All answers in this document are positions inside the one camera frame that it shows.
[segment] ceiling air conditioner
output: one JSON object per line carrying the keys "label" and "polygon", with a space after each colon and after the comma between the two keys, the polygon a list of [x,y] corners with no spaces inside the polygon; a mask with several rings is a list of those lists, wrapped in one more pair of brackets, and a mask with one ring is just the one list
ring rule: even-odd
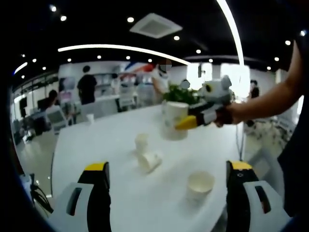
{"label": "ceiling air conditioner", "polygon": [[138,21],[130,31],[159,39],[182,29],[183,28],[176,23],[157,14],[151,13]]}

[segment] ceiling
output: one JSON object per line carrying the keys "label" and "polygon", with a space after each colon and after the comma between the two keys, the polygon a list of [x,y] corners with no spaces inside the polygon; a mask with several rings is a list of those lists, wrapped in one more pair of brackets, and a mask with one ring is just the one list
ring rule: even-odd
{"label": "ceiling", "polygon": [[[98,60],[131,60],[155,62],[160,57],[127,50],[91,48],[59,53],[58,48],[80,44],[118,44],[146,48],[178,58],[203,56],[190,62],[208,61],[214,63],[238,62],[238,59],[220,58],[218,55],[237,57],[235,42],[216,0],[203,3],[184,1],[177,4],[158,0],[156,2],[135,1],[73,1],[51,0],[27,1],[15,8],[12,35],[18,41],[12,49],[12,72],[24,62],[28,66],[13,76],[14,85],[19,85],[46,71],[57,70],[60,64]],[[236,25],[245,59],[245,64],[265,70],[288,69],[293,46],[286,40],[293,39],[293,25],[290,18],[275,0],[227,0]],[[50,5],[57,7],[52,12]],[[154,39],[129,32],[130,28],[148,13],[156,13],[183,27],[179,32]],[[133,17],[133,23],[127,18]]]}

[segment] white floor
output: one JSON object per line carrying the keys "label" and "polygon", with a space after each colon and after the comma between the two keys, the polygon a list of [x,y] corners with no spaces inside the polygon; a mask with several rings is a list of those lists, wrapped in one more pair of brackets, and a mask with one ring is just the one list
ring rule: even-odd
{"label": "white floor", "polygon": [[[35,174],[36,183],[44,191],[45,195],[47,195],[52,206],[54,202],[51,195],[51,166],[56,141],[57,136],[53,135],[53,133],[50,131],[35,137],[31,142],[18,145],[16,148],[24,171],[28,174]],[[281,148],[279,145],[273,144],[272,141],[273,139],[271,135],[264,135],[259,140],[254,135],[248,135],[246,137],[244,160],[250,160],[262,145],[268,148],[274,157],[278,157],[278,155],[281,153]],[[255,171],[263,172],[264,169],[265,168],[262,165],[258,168],[258,170]],[[38,205],[37,209],[44,217],[48,215]],[[213,229],[213,232],[225,231],[224,224],[225,219],[221,218],[218,221],[217,226]]]}

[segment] paper cup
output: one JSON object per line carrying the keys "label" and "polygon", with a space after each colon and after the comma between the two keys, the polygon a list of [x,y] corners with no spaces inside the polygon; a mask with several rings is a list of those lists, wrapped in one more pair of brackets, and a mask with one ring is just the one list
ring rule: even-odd
{"label": "paper cup", "polygon": [[93,114],[88,114],[88,115],[86,115],[86,116],[87,116],[88,121],[89,121],[91,124],[93,124],[93,123],[95,122],[95,117],[94,117]]}
{"label": "paper cup", "polygon": [[175,130],[175,125],[188,116],[189,105],[182,102],[168,101],[164,106],[162,135],[168,140],[181,140],[188,136],[188,131]]}
{"label": "paper cup", "polygon": [[141,170],[145,173],[153,171],[162,162],[162,159],[156,152],[147,152],[138,156],[138,163]]}
{"label": "paper cup", "polygon": [[187,199],[193,203],[201,203],[214,185],[214,177],[205,171],[190,174],[187,184]]}
{"label": "paper cup", "polygon": [[141,133],[135,138],[135,148],[137,155],[143,155],[148,147],[148,134]]}

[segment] green plant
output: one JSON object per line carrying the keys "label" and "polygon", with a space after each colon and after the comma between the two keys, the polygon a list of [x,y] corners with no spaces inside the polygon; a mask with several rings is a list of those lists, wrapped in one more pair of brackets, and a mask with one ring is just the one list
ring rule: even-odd
{"label": "green plant", "polygon": [[184,89],[178,85],[170,85],[169,91],[163,95],[163,99],[169,102],[184,102],[189,105],[199,103],[200,97],[196,90]]}

